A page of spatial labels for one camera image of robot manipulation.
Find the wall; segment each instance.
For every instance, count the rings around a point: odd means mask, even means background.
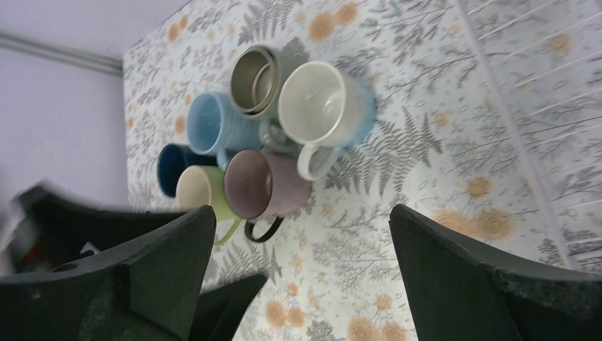
[[[127,204],[121,78],[0,49],[0,115],[0,213],[42,179]]]
[[[188,0],[2,0],[0,28],[121,59]]]

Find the mug handle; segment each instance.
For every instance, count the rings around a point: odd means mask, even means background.
[[[225,148],[219,149],[217,151],[217,167],[219,167],[219,170],[225,172],[234,155],[236,155],[236,153],[228,151]]]
[[[268,231],[259,238],[253,237],[253,229],[255,228],[255,223],[247,220],[245,223],[245,235],[249,240],[255,243],[267,242],[268,239],[270,239],[276,233],[276,231],[278,231],[278,228],[280,227],[280,224],[282,224],[283,220],[284,217],[276,217]]]
[[[236,231],[236,228],[241,224],[241,221],[242,221],[242,219],[240,217],[236,217],[236,219],[234,220],[234,223],[232,223],[232,226],[230,226],[230,229],[224,235],[224,238],[221,238],[217,242],[213,243],[213,246],[214,247],[220,247],[220,246],[226,244],[226,242],[234,234],[234,231]]]
[[[313,155],[320,149],[320,146],[305,145],[299,154],[297,160],[297,172],[307,181],[316,181],[328,173],[328,170],[334,165],[336,160],[343,154],[343,148],[334,147],[328,156],[316,167],[315,170],[310,170],[310,161]]]
[[[282,128],[278,127],[285,137],[285,141],[282,142],[281,136],[274,135],[274,132],[271,129],[272,125],[276,125],[273,124],[272,119],[264,119],[259,122],[259,139],[261,140],[261,143],[264,146],[267,146],[269,149],[277,151],[278,153],[295,153],[297,151],[297,144],[284,135]]]

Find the gray mug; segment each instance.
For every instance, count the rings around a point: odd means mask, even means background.
[[[265,45],[245,51],[234,65],[230,79],[232,104],[246,119],[259,120],[259,138],[264,146],[280,153],[297,153],[278,122],[278,98],[286,79],[302,61]]]

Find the purple mug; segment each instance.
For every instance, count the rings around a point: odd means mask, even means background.
[[[297,160],[276,153],[246,149],[230,161],[224,174],[224,192],[230,208],[247,219],[245,235],[253,242],[270,239],[286,214],[305,204],[312,183],[297,172]],[[253,236],[254,221],[277,215],[270,229],[261,237]]]

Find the blue mug handle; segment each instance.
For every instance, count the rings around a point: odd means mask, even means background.
[[[225,148],[222,148],[217,151],[217,166],[222,172],[226,171],[228,164],[232,161],[232,158],[236,155],[233,151],[228,151]]]

